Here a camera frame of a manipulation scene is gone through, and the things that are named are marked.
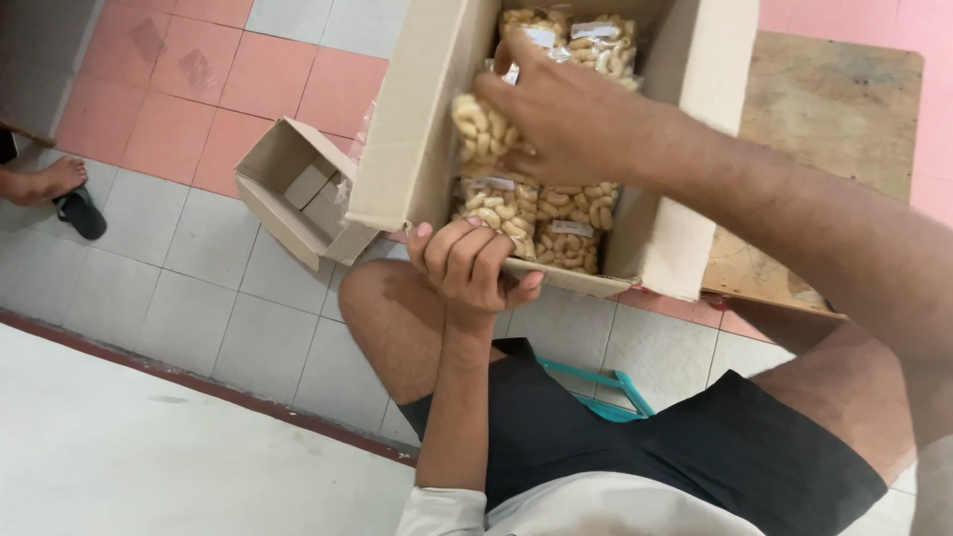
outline hand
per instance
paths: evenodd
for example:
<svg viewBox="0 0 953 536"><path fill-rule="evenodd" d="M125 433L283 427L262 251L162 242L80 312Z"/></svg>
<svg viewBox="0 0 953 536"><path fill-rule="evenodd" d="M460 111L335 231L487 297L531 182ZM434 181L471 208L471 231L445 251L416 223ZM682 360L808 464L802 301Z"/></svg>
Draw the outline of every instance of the hand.
<svg viewBox="0 0 953 536"><path fill-rule="evenodd" d="M488 320L539 297L541 272L522 281L500 273L515 244L506 235L480 226L478 217L450 223L434 235L421 223L407 237L412 264L434 285L456 321Z"/></svg>
<svg viewBox="0 0 953 536"><path fill-rule="evenodd" d="M515 86L503 82L519 65ZM612 181L650 187L691 157L683 131L694 123L678 109L630 93L598 72L549 59L520 30L497 49L497 75L483 73L474 93L522 131L536 156L511 151L507 171L560 186Z"/></svg>

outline wooden board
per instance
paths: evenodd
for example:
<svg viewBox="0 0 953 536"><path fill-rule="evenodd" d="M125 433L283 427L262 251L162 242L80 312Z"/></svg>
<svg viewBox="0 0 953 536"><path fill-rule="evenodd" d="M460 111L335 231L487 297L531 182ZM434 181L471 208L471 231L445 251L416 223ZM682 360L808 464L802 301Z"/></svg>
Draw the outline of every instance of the wooden board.
<svg viewBox="0 0 953 536"><path fill-rule="evenodd" d="M923 57L760 31L740 139L906 202ZM702 290L830 314L801 278L719 228Z"/></svg>

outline open cardboard box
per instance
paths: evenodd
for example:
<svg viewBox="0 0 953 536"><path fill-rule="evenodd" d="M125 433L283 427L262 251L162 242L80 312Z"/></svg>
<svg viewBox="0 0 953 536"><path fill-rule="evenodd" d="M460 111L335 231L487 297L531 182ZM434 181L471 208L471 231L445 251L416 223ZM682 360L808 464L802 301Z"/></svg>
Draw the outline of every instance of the open cardboard box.
<svg viewBox="0 0 953 536"><path fill-rule="evenodd" d="M322 257L347 266L377 229L345 221L335 204L355 164L313 127L279 119L235 166L238 195L292 255L315 272Z"/></svg>
<svg viewBox="0 0 953 536"><path fill-rule="evenodd" d="M361 158L347 218L383 231L449 220L458 138L451 101L468 93L497 40L501 9L552 0L412 0ZM758 0L569 0L579 17L620 13L651 36L639 51L643 93L736 135L758 26ZM715 224L676 202L623 190L602 274L594 277L510 258L513 273L594 296L637 284L696 300Z"/></svg>

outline sandal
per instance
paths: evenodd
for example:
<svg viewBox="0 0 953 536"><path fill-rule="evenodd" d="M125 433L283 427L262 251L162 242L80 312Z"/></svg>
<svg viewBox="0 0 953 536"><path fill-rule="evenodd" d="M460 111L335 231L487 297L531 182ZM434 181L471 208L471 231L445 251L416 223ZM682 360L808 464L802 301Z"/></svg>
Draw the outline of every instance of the sandal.
<svg viewBox="0 0 953 536"><path fill-rule="evenodd" d="M56 217L72 225L86 240L96 240L106 233L106 219L92 203L85 184L54 198L52 202L56 205Z"/></svg>

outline bare foot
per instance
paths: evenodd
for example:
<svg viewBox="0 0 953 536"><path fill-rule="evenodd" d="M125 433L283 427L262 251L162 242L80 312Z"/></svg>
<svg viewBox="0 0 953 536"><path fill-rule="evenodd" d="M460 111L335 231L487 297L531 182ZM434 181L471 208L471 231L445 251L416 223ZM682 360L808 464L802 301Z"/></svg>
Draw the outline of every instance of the bare foot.
<svg viewBox="0 0 953 536"><path fill-rule="evenodd" d="M36 173L3 171L0 174L0 193L14 205L27 207L59 197L87 179L86 163L81 158L63 156Z"/></svg>

